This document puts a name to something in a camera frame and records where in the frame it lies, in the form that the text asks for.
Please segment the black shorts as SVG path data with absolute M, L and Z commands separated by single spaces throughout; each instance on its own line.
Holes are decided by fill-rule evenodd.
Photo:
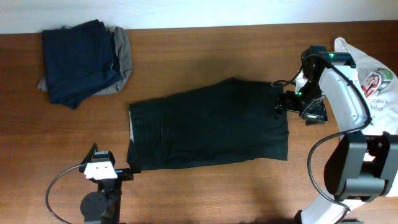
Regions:
M 214 85 L 129 105 L 127 163 L 142 170 L 184 169 L 288 158 L 282 89 L 227 78 Z

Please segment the red and white shirt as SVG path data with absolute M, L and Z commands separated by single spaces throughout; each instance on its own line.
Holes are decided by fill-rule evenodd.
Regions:
M 397 134 L 397 76 L 386 65 L 344 38 L 335 49 L 311 46 L 302 54 L 295 92 L 315 82 L 328 99 L 339 131 L 358 128 L 365 135 Z

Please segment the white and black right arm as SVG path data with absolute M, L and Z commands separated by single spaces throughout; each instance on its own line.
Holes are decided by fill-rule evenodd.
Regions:
M 291 111 L 308 125 L 323 124 L 329 103 L 339 143 L 325 164 L 325 188 L 296 213 L 294 223 L 344 223 L 355 208 L 397 196 L 397 131 L 372 110 L 351 54 L 312 45 L 301 63 L 290 81 L 295 90 L 277 97 L 275 116 Z

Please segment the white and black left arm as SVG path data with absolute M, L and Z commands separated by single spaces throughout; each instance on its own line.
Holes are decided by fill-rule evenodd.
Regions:
M 93 144 L 78 170 L 97 185 L 81 201 L 80 212 L 84 223 L 113 224 L 120 222 L 123 182 L 132 181 L 141 173 L 139 165 L 124 169 L 114 167 L 116 161 L 111 151 L 99 151 Z

